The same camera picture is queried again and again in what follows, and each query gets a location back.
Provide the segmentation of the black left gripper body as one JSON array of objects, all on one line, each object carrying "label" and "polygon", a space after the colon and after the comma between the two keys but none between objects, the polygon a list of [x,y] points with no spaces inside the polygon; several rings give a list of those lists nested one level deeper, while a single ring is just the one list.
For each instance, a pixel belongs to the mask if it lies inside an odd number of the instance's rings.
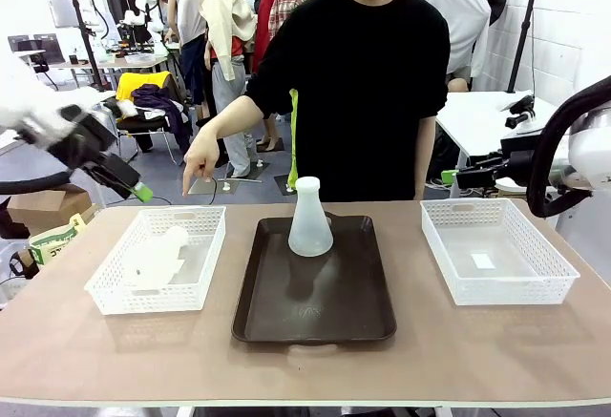
[{"label": "black left gripper body", "polygon": [[92,113],[68,105],[57,111],[57,117],[62,128],[47,149],[50,155],[70,170],[117,171],[119,157],[109,152],[116,137]]}]

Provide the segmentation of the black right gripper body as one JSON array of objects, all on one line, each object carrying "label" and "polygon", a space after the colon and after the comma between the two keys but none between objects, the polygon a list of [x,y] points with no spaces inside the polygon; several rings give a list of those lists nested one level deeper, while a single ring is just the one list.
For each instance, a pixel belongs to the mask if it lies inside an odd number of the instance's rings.
[{"label": "black right gripper body", "polygon": [[495,182],[510,179],[516,186],[527,188],[533,173],[533,150],[514,151],[494,175]]}]

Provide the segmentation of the person right hand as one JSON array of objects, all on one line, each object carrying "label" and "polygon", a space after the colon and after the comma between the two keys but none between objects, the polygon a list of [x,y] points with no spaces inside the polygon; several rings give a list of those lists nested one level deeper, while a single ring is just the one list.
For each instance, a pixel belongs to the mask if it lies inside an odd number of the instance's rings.
[{"label": "person right hand", "polygon": [[213,121],[205,124],[184,156],[182,193],[187,196],[194,177],[208,182],[213,178],[220,156],[218,126]]}]

